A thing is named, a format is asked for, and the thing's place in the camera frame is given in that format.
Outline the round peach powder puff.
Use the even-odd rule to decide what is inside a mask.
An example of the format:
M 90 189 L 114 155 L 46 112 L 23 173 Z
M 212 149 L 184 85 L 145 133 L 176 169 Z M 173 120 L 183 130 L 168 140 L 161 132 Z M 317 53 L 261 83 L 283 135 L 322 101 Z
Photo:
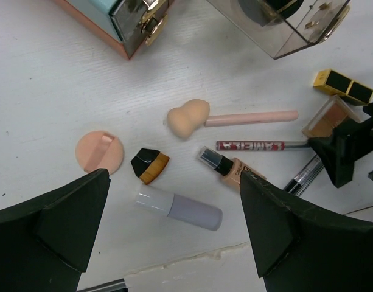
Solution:
M 92 131 L 78 141 L 75 157 L 86 173 L 107 169 L 112 175 L 122 165 L 124 146 L 118 137 L 109 132 Z

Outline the black silver eyeliner pen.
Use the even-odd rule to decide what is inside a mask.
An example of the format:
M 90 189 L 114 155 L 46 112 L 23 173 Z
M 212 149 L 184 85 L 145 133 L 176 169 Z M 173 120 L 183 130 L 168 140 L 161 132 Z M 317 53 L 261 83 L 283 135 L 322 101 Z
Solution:
M 324 169 L 324 164 L 318 155 L 312 157 L 307 165 L 284 187 L 284 191 L 301 197 L 311 183 Z

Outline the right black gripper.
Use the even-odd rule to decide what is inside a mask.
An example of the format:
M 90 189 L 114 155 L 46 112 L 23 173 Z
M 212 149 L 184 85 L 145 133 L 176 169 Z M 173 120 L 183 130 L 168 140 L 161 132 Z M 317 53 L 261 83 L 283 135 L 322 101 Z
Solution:
M 363 112 L 373 120 L 373 102 Z M 352 181 L 355 162 L 373 151 L 373 121 L 345 121 L 329 137 L 310 138 L 309 146 L 321 158 L 332 184 L 340 188 Z M 373 181 L 373 171 L 368 177 Z

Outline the red lip gloss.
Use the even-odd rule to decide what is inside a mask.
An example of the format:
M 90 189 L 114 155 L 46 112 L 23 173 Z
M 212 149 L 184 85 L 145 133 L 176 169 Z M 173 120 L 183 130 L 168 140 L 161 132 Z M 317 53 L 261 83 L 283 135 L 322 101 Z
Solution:
M 217 151 L 285 151 L 309 148 L 308 141 L 217 141 Z

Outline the white lavender bottle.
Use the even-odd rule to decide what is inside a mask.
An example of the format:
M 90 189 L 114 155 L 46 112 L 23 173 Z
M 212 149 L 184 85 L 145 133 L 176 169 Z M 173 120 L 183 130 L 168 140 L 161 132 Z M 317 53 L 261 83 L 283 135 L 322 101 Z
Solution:
M 136 205 L 210 231 L 217 231 L 223 219 L 222 210 L 215 206 L 149 186 L 138 192 Z

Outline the beige makeup sponge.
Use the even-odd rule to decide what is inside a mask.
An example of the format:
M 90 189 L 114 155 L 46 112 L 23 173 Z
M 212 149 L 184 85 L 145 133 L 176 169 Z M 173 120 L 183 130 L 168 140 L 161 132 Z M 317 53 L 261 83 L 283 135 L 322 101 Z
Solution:
M 207 121 L 209 113 L 210 104 L 207 101 L 192 99 L 167 113 L 167 125 L 176 137 L 188 139 Z

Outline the foundation bottle black cap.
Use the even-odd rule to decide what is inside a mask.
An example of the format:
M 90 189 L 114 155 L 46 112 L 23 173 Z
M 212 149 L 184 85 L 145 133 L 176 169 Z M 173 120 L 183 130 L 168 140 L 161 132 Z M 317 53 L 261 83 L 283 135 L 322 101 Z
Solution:
M 240 175 L 243 171 L 251 171 L 259 177 L 266 179 L 265 176 L 245 164 L 240 159 L 229 159 L 208 147 L 203 147 L 200 150 L 198 153 L 198 160 L 219 173 L 222 182 L 238 193 L 240 192 Z

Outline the teal orange drawer organizer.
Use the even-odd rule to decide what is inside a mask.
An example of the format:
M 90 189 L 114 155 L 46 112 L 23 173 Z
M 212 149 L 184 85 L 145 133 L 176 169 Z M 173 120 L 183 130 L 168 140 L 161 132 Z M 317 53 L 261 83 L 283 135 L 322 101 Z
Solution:
M 150 46 L 167 23 L 172 1 L 74 1 L 55 3 L 118 54 L 129 60 Z

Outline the round black compact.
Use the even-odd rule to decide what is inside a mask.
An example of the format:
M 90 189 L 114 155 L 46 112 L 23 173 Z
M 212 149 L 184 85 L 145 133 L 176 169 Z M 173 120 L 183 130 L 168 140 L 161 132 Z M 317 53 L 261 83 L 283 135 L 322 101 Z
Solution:
M 303 2 L 303 0 L 237 1 L 245 16 L 261 27 L 281 23 L 284 19 L 294 15 Z

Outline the small black kabuki brush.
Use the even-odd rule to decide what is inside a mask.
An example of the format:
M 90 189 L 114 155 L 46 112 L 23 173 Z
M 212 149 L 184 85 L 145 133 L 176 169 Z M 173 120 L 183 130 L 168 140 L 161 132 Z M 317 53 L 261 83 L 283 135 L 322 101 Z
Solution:
M 165 169 L 170 158 L 159 150 L 142 148 L 130 161 L 134 174 L 143 184 L 151 184 Z

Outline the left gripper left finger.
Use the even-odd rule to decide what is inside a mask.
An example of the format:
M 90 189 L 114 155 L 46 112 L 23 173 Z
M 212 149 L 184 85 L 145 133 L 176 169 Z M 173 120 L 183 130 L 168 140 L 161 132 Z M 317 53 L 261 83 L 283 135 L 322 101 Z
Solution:
M 76 291 L 109 188 L 108 170 L 98 169 L 0 210 L 0 291 Z

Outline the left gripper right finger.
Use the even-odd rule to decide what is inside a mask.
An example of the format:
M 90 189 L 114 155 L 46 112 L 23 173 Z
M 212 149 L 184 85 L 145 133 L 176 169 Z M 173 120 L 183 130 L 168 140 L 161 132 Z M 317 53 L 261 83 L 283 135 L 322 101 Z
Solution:
M 240 197 L 267 291 L 373 291 L 373 222 L 285 192 L 250 171 Z

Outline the pink tube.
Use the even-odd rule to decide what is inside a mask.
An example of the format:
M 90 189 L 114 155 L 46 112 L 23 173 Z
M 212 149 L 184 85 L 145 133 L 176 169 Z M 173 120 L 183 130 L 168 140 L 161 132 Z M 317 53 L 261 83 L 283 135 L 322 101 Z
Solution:
M 232 125 L 249 125 L 257 123 L 291 122 L 298 119 L 298 111 L 273 111 L 264 113 L 245 113 L 210 116 L 206 127 L 225 127 Z

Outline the eyeshadow palette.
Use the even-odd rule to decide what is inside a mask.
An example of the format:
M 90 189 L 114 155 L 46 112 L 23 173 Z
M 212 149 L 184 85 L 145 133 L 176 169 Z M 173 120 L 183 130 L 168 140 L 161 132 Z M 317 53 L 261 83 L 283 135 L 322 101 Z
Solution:
M 329 137 L 345 120 L 361 123 L 360 117 L 338 95 L 330 96 L 310 122 L 302 129 L 307 138 Z

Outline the clear drawer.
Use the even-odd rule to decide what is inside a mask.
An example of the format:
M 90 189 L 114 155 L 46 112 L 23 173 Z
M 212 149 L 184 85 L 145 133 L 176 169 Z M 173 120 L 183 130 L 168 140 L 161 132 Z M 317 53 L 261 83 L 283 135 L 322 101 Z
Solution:
M 350 10 L 349 1 L 303 0 L 291 17 L 279 24 L 261 27 L 245 16 L 237 1 L 241 0 L 209 3 L 275 60 L 324 42 Z

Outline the black gold lipstick case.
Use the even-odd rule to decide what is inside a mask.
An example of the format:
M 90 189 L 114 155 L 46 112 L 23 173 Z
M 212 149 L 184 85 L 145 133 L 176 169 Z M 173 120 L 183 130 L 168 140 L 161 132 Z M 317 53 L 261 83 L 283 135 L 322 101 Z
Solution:
M 353 106 L 368 105 L 373 97 L 373 89 L 351 79 L 333 69 L 319 71 L 313 87 L 330 96 L 338 95 Z

